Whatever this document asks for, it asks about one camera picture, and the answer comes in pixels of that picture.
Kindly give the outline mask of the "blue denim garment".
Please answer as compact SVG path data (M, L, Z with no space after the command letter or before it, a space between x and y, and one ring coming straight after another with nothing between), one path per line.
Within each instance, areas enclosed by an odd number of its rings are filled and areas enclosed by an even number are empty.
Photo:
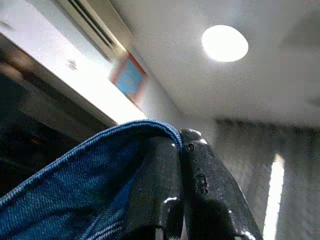
M182 149L176 128L136 120L105 129L0 198L0 240L123 240L145 141Z

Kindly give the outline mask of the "red framed blue poster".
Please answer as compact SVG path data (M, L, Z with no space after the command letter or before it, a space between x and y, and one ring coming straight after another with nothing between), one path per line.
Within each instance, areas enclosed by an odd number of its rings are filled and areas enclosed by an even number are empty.
M139 110L148 74L132 55L128 52L113 68L109 77L110 82Z

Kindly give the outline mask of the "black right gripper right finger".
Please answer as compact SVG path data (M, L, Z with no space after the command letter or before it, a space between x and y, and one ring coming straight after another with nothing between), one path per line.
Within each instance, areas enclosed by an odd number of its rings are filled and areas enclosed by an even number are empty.
M263 240L237 181L193 129L181 129L180 165L188 240Z

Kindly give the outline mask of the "round ceiling lamp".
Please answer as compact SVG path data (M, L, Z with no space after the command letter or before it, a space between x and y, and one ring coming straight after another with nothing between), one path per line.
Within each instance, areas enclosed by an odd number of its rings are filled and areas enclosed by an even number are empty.
M236 62L249 51L246 38L228 25L215 25L206 29L202 34L201 43L210 58L223 63Z

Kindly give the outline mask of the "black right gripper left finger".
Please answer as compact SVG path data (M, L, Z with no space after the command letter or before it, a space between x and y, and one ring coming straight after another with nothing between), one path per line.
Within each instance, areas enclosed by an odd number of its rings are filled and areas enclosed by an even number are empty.
M177 146L153 137L145 151L129 198L129 240L179 240L184 203Z

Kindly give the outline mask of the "ceiling air vent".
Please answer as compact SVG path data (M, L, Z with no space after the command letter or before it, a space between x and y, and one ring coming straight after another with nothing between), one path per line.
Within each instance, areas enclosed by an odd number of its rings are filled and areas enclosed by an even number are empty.
M127 54L133 36L109 0L57 0L111 59Z

